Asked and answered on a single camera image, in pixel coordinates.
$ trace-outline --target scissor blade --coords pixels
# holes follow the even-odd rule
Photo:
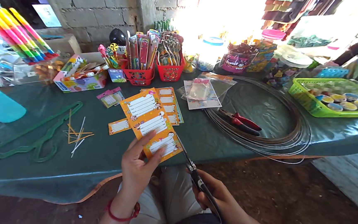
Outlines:
[[[185,149],[185,146],[183,146],[183,143],[182,141],[180,140],[179,136],[177,136],[178,140],[179,140],[179,143],[182,145],[182,149],[183,149],[183,153],[185,154],[186,156],[186,159],[187,159],[187,162],[191,165],[192,164],[192,161],[190,160],[189,156],[187,155],[187,151]]]

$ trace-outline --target blue jar lid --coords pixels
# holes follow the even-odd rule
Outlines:
[[[222,46],[224,41],[221,38],[209,37],[205,38],[202,42],[213,46]]]

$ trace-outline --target red string bracelet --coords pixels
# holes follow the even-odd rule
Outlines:
[[[115,221],[117,221],[117,222],[129,221],[129,220],[131,220],[131,219],[133,219],[133,218],[136,218],[136,217],[139,215],[140,204],[139,204],[138,202],[136,202],[135,207],[134,207],[134,210],[133,210],[133,214],[132,214],[132,216],[129,217],[129,218],[117,218],[117,217],[115,217],[115,216],[111,213],[111,211],[110,211],[111,203],[112,203],[112,200],[110,200],[109,203],[107,204],[106,210],[107,210],[107,212],[109,213],[109,216],[110,216],[113,220],[115,220]]]

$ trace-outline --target green tablecloth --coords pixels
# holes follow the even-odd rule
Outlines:
[[[183,73],[178,82],[162,82],[156,77],[149,87],[172,86],[178,89],[183,80],[191,80],[199,74]],[[120,86],[125,96],[139,93],[144,86],[130,83],[108,83],[104,89],[63,94],[57,86],[30,83],[15,86],[10,97],[27,109],[27,114],[12,123],[0,123],[0,141],[12,137],[18,131],[34,125],[47,116],[56,114],[62,107],[82,101],[83,107],[72,116],[72,125],[79,130],[86,116],[85,130],[95,133],[77,148],[70,158],[74,144],[67,144],[67,130],[62,125],[54,137],[43,145],[44,154],[52,145],[58,146],[57,154],[49,161],[35,163],[33,153],[16,154],[0,160],[0,195],[40,198],[56,203],[80,201],[99,182],[121,172],[121,156],[135,138],[131,130],[109,135],[107,124],[125,118],[120,106],[106,109],[97,95]],[[256,157],[255,153],[230,140],[206,116],[202,110],[188,110],[186,101],[176,92],[184,124],[175,126],[191,159],[196,163],[245,159]],[[288,133],[291,118],[286,108],[266,91],[252,84],[239,81],[229,89],[223,108],[237,111],[259,124],[262,136],[272,137]],[[311,128],[313,144],[306,155],[348,155],[358,153],[358,118],[314,118],[305,110]],[[57,120],[0,149],[29,145],[50,128]],[[183,155],[176,155],[162,166],[184,163]]]

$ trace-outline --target hand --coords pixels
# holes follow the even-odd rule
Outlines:
[[[220,212],[227,224],[258,224],[258,222],[241,208],[234,197],[231,195],[226,186],[219,180],[215,179],[206,172],[197,169],[198,174],[204,181],[208,190],[214,196],[215,201],[220,209]],[[200,204],[202,209],[210,208],[212,212],[216,213],[213,209],[212,203],[208,200],[204,192],[197,190],[196,186],[193,185],[193,192],[197,202]]]
[[[134,139],[122,156],[122,188],[136,196],[140,196],[148,185],[150,177],[165,151],[164,148],[157,150],[147,163],[140,159],[143,146],[154,136],[156,136],[155,130],[149,132],[139,141]]]
[[[153,171],[161,161],[165,151],[164,148],[157,150],[147,163],[141,160],[143,146],[155,135],[156,131],[151,131],[139,141],[134,139],[122,156],[122,189],[117,193],[110,206],[110,211],[115,217],[128,218],[132,215],[136,202],[149,183]],[[100,224],[128,223],[129,221],[117,222],[112,220],[107,212],[100,220]]]

